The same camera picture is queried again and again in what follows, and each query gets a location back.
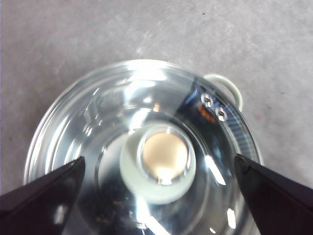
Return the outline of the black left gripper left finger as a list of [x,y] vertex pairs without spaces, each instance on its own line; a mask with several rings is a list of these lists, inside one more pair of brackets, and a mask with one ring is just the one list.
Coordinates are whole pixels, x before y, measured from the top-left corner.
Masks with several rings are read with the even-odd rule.
[[60,235],[78,197],[85,159],[68,164],[0,197],[2,235]]

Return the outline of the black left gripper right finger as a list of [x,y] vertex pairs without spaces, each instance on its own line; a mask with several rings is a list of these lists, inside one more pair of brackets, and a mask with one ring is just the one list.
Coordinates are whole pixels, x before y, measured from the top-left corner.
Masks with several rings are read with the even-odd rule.
[[313,190],[237,155],[234,168],[241,193],[262,235],[311,235]]

